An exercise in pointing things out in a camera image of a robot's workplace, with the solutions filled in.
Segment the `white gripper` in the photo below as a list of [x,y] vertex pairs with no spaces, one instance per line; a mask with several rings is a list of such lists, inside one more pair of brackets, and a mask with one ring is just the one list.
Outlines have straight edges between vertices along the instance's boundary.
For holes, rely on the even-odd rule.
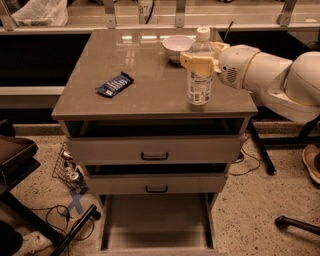
[[[223,42],[212,42],[214,58],[219,60],[219,79],[224,85],[241,89],[246,71],[260,50],[247,45],[231,46]],[[180,64],[188,71],[210,77],[214,73],[214,58],[190,53],[180,54]]]

